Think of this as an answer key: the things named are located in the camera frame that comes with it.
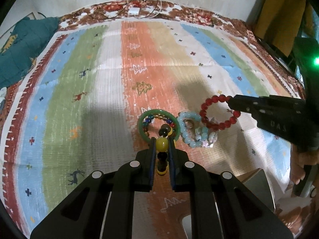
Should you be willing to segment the right hand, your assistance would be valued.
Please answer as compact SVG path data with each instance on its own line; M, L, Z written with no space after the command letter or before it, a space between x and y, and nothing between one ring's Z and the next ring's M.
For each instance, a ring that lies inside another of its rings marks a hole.
M305 165L318 164L318 150L300 153L296 145L291 145L290 152L290 180L299 184L305 178Z

